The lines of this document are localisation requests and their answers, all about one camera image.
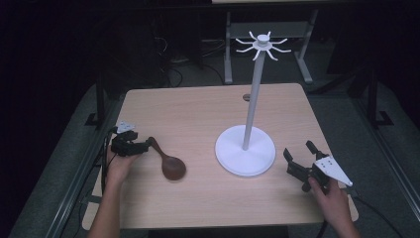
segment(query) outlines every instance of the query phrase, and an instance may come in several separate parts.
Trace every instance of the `person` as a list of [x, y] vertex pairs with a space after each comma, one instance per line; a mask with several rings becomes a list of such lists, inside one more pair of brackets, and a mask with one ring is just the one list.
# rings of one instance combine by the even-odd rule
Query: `person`
[[327, 194], [315, 178], [309, 178], [309, 184], [325, 220], [334, 228], [338, 236], [340, 238], [361, 237], [352, 221], [347, 193], [339, 188], [338, 182], [330, 178]]
[[[90, 227], [88, 238], [107, 238], [120, 236], [120, 192], [133, 162], [140, 156], [120, 157], [108, 148], [108, 175], [105, 191], [96, 216]], [[338, 233], [340, 238], [361, 237], [354, 225], [347, 194], [330, 179], [328, 193], [324, 194], [315, 178], [309, 178], [313, 194], [325, 219]]]

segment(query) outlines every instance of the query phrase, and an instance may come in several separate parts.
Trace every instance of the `wooden table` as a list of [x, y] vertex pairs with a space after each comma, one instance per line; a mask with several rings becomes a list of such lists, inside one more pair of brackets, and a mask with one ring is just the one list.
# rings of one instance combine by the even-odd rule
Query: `wooden table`
[[[186, 176], [169, 181], [161, 159], [150, 148], [134, 163], [123, 186], [122, 228], [185, 228], [281, 225], [321, 222], [323, 216], [302, 182], [286, 172], [282, 153], [287, 148], [296, 163], [310, 167], [315, 157], [305, 143], [311, 140], [331, 154], [311, 106], [296, 83], [263, 84], [254, 126], [275, 143], [271, 168], [253, 178], [234, 176], [215, 156], [215, 142], [232, 126], [246, 123], [250, 85], [128, 92], [119, 120], [136, 125], [139, 141], [153, 136], [167, 154], [182, 159]], [[93, 195], [101, 196], [100, 178]], [[90, 202], [83, 228], [89, 229], [98, 208]], [[351, 201], [353, 219], [358, 213]]]

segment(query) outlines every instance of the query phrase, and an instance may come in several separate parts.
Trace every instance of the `dark floor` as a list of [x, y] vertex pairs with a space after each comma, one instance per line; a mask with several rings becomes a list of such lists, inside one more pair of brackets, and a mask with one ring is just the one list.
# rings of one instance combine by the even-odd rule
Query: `dark floor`
[[[290, 43], [284, 45], [283, 49], [297, 49], [299, 44]], [[337, 77], [326, 74], [333, 48], [334, 42], [311, 43], [309, 46], [306, 62], [315, 81], [311, 85], [302, 81], [292, 54], [277, 55], [279, 61], [266, 59], [262, 83], [297, 82], [307, 92], [319, 88]], [[180, 87], [222, 85], [219, 74], [223, 77], [223, 57], [207, 57], [204, 63], [210, 67], [200, 69], [192, 63], [177, 64], [174, 67], [176, 71], [169, 72], [172, 84], [177, 84], [182, 76]], [[250, 84], [253, 66], [250, 56], [234, 57], [234, 84]], [[412, 201], [419, 200], [419, 130], [400, 108], [392, 91], [382, 84], [378, 87], [377, 110], [386, 111], [394, 125], [372, 129], [365, 115], [366, 94], [359, 99], [350, 98], [346, 94], [351, 82], [350, 79], [323, 95], [308, 95], [314, 113], [336, 160], [354, 182], [363, 200], [383, 213], [403, 237], [418, 237], [420, 217], [418, 210], [414, 211], [413, 208], [417, 205], [418, 209], [419, 204]], [[107, 100], [105, 125], [115, 125], [122, 102], [123, 99]], [[92, 189], [98, 168], [92, 170], [81, 190], [74, 184], [84, 179], [76, 175], [84, 175], [89, 171], [89, 168], [82, 168], [81, 165], [90, 167], [98, 151], [96, 141], [102, 138], [103, 132], [84, 125], [87, 116], [94, 111], [95, 91], [92, 87], [80, 101], [67, 125], [11, 237], [86, 235], [86, 231], [80, 227], [80, 217], [86, 206], [80, 201]], [[355, 204], [360, 214], [356, 225], [364, 237], [398, 237], [371, 209], [358, 201]], [[288, 237], [315, 237], [320, 227], [321, 224], [288, 226]], [[266, 231], [272, 235], [276, 229], [271, 227]], [[148, 237], [148, 231], [123, 230], [122, 237]], [[327, 228], [324, 237], [336, 235], [331, 228]]]

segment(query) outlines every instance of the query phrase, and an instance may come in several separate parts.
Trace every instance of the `ladle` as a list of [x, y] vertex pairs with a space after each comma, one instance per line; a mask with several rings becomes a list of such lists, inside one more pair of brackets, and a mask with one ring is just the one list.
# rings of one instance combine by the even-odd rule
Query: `ladle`
[[179, 158], [171, 157], [165, 154], [155, 138], [149, 137], [152, 147], [161, 156], [161, 171], [163, 175], [169, 180], [179, 180], [185, 176], [186, 166], [185, 163]]

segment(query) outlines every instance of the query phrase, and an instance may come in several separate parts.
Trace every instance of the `white round base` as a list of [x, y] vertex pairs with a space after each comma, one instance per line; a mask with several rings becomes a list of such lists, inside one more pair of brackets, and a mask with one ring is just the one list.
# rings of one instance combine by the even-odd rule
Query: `white round base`
[[269, 135], [253, 127], [249, 148], [244, 151], [245, 125], [224, 131], [216, 141], [219, 163], [237, 176], [253, 177], [267, 171], [274, 163], [275, 146]]

